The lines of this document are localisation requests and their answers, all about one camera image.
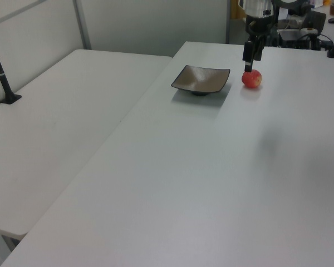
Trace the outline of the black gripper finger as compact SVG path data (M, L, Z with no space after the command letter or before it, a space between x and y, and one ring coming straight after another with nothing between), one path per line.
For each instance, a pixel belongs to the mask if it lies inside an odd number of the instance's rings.
M254 48L253 48L253 60L254 61L261 61L263 49L264 49L263 42L260 41L260 42L254 43Z
M245 42L243 50L244 71L251 72L253 67L253 42Z

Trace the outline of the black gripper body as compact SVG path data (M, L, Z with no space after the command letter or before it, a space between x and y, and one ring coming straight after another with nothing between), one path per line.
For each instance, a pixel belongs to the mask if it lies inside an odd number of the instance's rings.
M275 25L274 14L256 17L246 15L245 31L249 37L245 44L270 45L272 43L272 31Z

